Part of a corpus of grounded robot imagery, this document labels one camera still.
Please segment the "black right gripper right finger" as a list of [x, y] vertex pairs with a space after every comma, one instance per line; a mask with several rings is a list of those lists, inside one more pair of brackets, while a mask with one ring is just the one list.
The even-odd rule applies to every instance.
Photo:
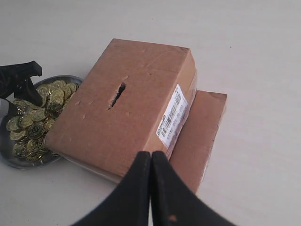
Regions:
[[154, 226], [234, 225], [208, 207], [184, 184], [162, 151], [152, 153], [150, 169]]

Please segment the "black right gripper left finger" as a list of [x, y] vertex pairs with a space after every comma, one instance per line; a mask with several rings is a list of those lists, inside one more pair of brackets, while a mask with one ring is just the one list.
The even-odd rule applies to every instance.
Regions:
[[112, 193], [75, 226], [146, 226], [149, 217], [149, 152], [138, 152]]

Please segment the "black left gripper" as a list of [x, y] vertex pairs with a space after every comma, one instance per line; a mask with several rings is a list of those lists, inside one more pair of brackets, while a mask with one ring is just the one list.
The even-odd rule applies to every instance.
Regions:
[[26, 100], [35, 106], [42, 106], [43, 99], [31, 81], [33, 76], [42, 76], [42, 67], [35, 61], [4, 65], [0, 67], [0, 97]]

